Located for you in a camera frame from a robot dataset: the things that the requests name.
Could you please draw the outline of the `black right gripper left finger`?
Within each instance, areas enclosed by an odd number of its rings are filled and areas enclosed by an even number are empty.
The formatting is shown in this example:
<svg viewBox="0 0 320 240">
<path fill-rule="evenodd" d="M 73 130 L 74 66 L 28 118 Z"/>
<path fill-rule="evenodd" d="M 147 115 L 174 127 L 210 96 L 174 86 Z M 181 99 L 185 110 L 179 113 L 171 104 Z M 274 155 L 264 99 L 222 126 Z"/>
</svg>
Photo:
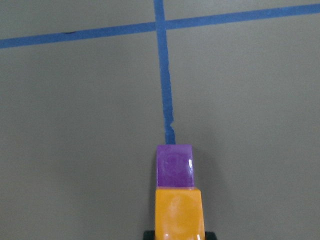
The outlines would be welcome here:
<svg viewBox="0 0 320 240">
<path fill-rule="evenodd" d="M 155 240 L 155 232 L 154 231 L 144 231 L 142 239 L 143 240 Z"/>
</svg>

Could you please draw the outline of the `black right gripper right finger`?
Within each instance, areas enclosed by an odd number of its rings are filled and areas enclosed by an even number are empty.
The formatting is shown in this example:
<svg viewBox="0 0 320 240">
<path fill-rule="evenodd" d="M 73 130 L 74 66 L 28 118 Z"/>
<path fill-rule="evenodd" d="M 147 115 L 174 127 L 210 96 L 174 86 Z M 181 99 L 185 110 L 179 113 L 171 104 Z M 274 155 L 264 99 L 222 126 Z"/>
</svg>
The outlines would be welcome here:
<svg viewBox="0 0 320 240">
<path fill-rule="evenodd" d="M 213 231 L 206 231 L 205 240 L 217 240 L 217 236 Z"/>
</svg>

